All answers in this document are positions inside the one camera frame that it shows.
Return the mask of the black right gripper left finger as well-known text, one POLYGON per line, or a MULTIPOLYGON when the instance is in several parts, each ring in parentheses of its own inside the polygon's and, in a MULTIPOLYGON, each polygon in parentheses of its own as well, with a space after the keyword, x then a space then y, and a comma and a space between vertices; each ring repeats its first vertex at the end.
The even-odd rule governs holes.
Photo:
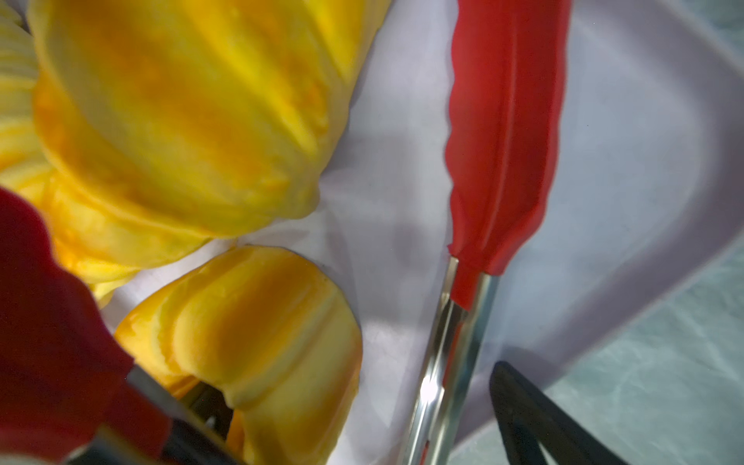
POLYGON ((171 434, 162 459, 174 464, 243 464, 227 445, 234 410, 227 406, 221 391, 197 383, 181 404, 188 410, 172 422, 171 434))

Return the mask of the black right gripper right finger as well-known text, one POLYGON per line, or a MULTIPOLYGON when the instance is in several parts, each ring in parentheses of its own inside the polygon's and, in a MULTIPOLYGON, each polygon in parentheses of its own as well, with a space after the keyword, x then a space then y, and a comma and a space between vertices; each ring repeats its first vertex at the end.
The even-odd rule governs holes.
POLYGON ((497 362, 489 393, 511 464, 620 465, 625 461, 587 432, 509 362, 497 362))

